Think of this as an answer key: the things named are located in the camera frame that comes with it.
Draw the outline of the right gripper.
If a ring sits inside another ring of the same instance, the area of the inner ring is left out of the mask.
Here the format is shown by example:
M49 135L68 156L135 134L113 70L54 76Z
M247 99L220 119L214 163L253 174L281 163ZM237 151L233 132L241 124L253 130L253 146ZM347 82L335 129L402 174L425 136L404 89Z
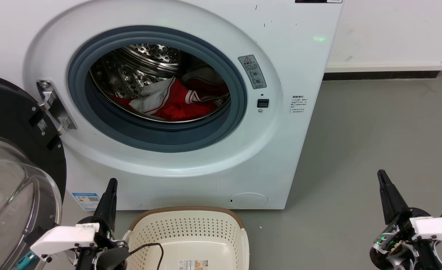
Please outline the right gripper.
M418 208L410 208L385 170L378 171L379 194L387 227L370 248L370 259L380 270L442 270L436 252L439 241L415 235L411 218L428 218Z

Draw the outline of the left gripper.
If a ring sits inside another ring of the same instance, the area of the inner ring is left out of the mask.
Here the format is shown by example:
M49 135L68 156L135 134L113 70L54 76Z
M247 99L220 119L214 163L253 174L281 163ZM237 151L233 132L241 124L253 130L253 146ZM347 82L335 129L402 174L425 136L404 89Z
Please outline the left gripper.
M117 207L117 179L110 179L95 210L95 217L86 217L77 225L99 225L88 246L75 247L76 270L125 270L129 257L126 241L116 240L115 217Z

